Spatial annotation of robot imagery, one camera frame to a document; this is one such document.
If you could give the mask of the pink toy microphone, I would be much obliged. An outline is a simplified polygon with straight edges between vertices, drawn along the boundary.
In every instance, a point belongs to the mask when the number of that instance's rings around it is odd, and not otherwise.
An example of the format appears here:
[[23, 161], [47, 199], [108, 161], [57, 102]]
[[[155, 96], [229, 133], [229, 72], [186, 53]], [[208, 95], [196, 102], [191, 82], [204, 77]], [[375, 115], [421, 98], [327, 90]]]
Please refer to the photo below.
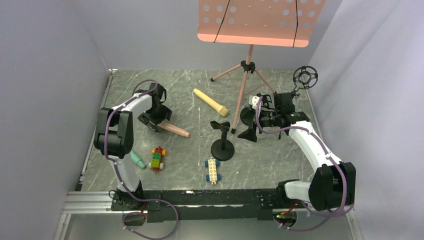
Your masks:
[[184, 138], [190, 137], [190, 133], [187, 130], [177, 127], [176, 125], [173, 125], [172, 123], [169, 123], [167, 121], [163, 121], [159, 123], [157, 126], [171, 133], [179, 135], [181, 137], [184, 137]]

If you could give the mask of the black round-base mic stand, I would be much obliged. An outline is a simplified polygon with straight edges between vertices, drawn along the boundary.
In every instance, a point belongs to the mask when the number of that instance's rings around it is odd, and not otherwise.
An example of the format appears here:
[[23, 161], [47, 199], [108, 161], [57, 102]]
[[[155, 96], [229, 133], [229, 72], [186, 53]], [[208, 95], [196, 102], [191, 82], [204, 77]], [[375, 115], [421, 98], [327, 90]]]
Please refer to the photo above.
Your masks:
[[214, 130], [220, 130], [221, 131], [221, 137], [213, 142], [211, 145], [210, 151], [212, 156], [218, 160], [218, 161], [228, 161], [230, 160], [234, 154], [235, 154], [235, 148], [231, 141], [227, 139], [228, 132], [230, 130], [230, 122], [222, 122], [218, 123], [217, 121], [213, 120], [210, 122], [211, 127]]

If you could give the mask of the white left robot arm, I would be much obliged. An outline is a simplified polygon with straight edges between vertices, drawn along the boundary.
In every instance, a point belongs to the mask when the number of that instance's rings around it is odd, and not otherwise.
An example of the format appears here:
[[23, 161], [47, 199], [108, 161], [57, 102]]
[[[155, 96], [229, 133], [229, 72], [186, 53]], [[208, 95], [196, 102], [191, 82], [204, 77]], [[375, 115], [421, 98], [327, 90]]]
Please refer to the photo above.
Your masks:
[[169, 120], [172, 111], [163, 103], [167, 91], [149, 79], [146, 90], [135, 88], [124, 103], [99, 110], [93, 145], [109, 161], [117, 179], [116, 194], [126, 201], [146, 202], [141, 180], [131, 167], [130, 152], [134, 145], [134, 122], [140, 120], [153, 132], [157, 125]]

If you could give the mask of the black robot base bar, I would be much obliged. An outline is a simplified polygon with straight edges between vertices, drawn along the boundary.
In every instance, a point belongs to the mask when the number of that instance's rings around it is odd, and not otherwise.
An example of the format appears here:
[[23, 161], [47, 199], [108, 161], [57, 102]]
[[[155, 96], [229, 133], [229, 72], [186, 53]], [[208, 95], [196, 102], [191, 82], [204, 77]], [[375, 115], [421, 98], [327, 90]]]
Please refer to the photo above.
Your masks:
[[273, 214], [299, 204], [283, 197], [277, 188], [143, 190], [148, 203], [134, 200], [128, 193], [110, 190], [111, 210], [146, 212], [148, 223], [179, 220], [256, 219], [271, 221]]

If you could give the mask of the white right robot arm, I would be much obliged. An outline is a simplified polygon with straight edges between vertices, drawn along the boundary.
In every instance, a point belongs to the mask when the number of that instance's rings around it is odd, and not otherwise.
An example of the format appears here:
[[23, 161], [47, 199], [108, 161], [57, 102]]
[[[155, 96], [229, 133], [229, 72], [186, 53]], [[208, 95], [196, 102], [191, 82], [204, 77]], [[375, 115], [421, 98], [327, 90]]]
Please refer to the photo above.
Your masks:
[[289, 136], [302, 150], [314, 175], [310, 182], [299, 179], [279, 182], [277, 199], [286, 203], [309, 203], [316, 211], [329, 211], [333, 216], [346, 213], [355, 201], [356, 168], [343, 162], [323, 142], [310, 119], [296, 111], [289, 92], [251, 95], [248, 107], [240, 112], [247, 130], [238, 138], [257, 142], [257, 133]]

